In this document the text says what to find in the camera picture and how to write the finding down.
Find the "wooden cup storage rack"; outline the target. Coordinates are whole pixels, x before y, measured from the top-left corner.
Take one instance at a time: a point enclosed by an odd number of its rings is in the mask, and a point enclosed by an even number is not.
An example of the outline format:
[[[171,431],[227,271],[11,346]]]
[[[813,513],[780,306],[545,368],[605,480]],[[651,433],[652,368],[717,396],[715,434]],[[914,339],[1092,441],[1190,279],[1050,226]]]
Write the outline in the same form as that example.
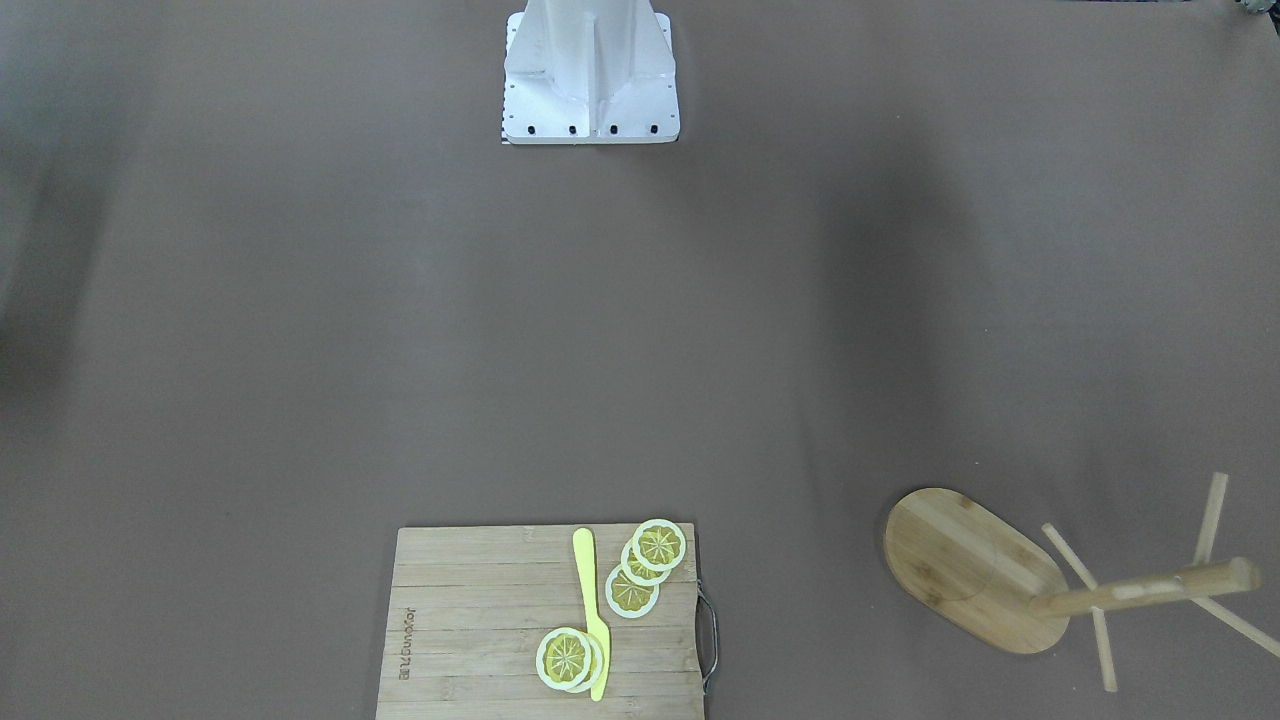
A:
[[[1277,655],[1277,641],[1220,602],[1256,591],[1258,566],[1244,557],[1212,560],[1229,477],[1211,477],[1192,561],[1171,571],[1101,583],[1051,524],[1042,532],[1051,557],[1028,536],[975,500],[950,488],[924,487],[890,510],[882,550],[899,585],[913,598],[979,641],[1009,653],[1055,647],[1075,616],[1093,625],[1105,691],[1117,691],[1107,612],[1189,602]]]

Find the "lemon slice top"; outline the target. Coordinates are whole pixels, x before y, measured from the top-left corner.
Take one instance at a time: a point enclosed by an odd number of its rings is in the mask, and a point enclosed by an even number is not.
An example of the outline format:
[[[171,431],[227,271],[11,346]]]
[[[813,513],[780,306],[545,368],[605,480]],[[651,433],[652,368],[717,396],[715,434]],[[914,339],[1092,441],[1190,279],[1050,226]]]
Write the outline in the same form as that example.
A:
[[[678,524],[654,518],[636,528],[631,546],[640,565],[649,571],[662,573],[684,561],[689,543]]]

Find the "lemon slice middle stack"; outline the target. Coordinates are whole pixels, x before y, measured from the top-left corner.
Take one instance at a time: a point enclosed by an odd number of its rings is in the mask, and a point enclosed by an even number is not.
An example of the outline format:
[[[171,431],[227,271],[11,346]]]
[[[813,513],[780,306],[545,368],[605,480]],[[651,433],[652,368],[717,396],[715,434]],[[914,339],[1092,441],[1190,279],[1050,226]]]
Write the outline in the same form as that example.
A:
[[[634,548],[634,539],[630,539],[622,548],[620,556],[622,575],[627,577],[635,585],[655,587],[666,582],[672,573],[671,569],[662,571],[653,570],[640,562]]]

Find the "lemon slice stack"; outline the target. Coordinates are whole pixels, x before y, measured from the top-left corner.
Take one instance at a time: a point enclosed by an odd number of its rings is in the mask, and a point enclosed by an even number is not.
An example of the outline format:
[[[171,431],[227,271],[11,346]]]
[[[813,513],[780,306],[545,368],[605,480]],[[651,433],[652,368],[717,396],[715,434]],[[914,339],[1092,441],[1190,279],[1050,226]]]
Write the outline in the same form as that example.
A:
[[[653,570],[640,562],[634,548],[634,539],[630,539],[622,548],[620,556],[622,575],[627,577],[635,585],[655,587],[666,582],[672,573],[671,569],[662,571]]]
[[[618,618],[636,619],[648,615],[660,597],[660,584],[643,585],[614,566],[605,580],[605,602]]]

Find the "lemon slice lower stack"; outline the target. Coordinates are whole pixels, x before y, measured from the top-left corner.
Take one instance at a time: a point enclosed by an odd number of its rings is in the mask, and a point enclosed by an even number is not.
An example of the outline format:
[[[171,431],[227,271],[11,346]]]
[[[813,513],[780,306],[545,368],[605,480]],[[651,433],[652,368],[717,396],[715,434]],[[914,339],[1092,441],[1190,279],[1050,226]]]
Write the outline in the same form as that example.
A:
[[[614,566],[605,580],[605,602],[618,618],[636,619],[648,615],[660,597],[660,584],[643,585]]]

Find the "yellow plastic knife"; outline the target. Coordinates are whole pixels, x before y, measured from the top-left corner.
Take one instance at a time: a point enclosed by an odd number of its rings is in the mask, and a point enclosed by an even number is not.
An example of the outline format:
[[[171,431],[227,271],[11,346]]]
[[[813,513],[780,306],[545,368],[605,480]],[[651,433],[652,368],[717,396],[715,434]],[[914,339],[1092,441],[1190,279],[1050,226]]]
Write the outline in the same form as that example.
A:
[[[611,673],[611,629],[603,620],[599,610],[600,583],[596,569],[595,537],[590,528],[579,527],[572,534],[573,560],[579,574],[580,591],[582,594],[584,616],[588,634],[598,642],[602,648],[600,674],[589,689],[590,700],[600,702],[604,698],[607,682]]]

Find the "lemon slice under front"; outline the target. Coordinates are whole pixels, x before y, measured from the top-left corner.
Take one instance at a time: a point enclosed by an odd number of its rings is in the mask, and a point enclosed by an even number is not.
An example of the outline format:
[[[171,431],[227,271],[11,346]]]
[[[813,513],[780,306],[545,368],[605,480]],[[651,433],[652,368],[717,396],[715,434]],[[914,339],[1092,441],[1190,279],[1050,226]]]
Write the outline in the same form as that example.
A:
[[[566,692],[571,694],[580,694],[590,691],[604,670],[605,652],[603,646],[600,644],[598,638],[595,638],[595,635],[591,635],[590,633],[586,633],[584,637],[586,638],[588,648],[590,650],[589,652],[590,664],[588,674],[584,676],[584,679],[579,684],[566,689]]]

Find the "bamboo cutting board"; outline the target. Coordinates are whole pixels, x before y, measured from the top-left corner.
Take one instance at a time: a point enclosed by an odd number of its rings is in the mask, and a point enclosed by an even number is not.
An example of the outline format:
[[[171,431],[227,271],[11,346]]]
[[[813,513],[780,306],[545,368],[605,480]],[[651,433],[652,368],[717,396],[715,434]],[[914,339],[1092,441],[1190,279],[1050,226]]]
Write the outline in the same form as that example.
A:
[[[397,536],[379,719],[701,719],[721,660],[695,529],[643,618],[614,615],[605,580],[643,521],[404,528]],[[588,633],[572,534],[595,537],[599,610],[611,629],[604,698],[543,684],[541,638]]]

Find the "white metal robot mount base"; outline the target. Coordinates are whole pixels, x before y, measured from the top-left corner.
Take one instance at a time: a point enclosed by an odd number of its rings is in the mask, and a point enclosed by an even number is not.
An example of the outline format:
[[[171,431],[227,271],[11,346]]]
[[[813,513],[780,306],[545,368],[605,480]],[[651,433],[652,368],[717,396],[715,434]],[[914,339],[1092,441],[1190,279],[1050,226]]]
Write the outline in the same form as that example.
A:
[[[504,143],[678,140],[672,23],[652,3],[529,1],[504,41]]]

